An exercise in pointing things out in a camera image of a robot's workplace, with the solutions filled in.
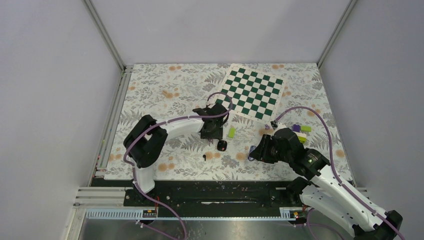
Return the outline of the black earbud charging case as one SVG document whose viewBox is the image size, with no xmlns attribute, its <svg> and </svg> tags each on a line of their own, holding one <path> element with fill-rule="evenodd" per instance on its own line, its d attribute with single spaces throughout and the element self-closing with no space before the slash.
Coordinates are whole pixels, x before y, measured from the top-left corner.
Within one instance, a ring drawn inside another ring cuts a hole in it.
<svg viewBox="0 0 424 240">
<path fill-rule="evenodd" d="M 228 147 L 227 141 L 219 140 L 218 143 L 217 143 L 216 149 L 218 151 L 224 152 L 224 151 L 226 151 L 227 147 Z"/>
</svg>

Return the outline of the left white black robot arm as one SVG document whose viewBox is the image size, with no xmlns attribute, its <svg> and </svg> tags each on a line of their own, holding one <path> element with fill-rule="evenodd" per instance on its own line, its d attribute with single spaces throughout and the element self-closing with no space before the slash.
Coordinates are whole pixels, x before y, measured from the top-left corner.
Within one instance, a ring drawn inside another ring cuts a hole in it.
<svg viewBox="0 0 424 240">
<path fill-rule="evenodd" d="M 144 206 L 155 200 L 153 164 L 158 160 L 165 143 L 179 136 L 198 134 L 201 140 L 221 140 L 229 110 L 222 104 L 195 108 L 193 113 L 173 119 L 157 120 L 144 115 L 123 141 L 126 149 L 123 160 L 133 167 L 136 199 Z"/>
</svg>

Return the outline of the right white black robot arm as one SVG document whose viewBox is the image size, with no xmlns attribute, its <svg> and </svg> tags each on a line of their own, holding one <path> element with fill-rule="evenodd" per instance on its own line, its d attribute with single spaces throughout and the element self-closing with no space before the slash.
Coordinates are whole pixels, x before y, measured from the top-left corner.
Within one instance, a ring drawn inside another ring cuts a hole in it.
<svg viewBox="0 0 424 240">
<path fill-rule="evenodd" d="M 379 207 L 347 180 L 334 173 L 330 161 L 319 151 L 304 147 L 289 128 L 264 134 L 248 156 L 274 164 L 287 163 L 298 177 L 287 186 L 287 201 L 302 203 L 321 212 L 356 240 L 393 240 L 403 217 Z"/>
</svg>

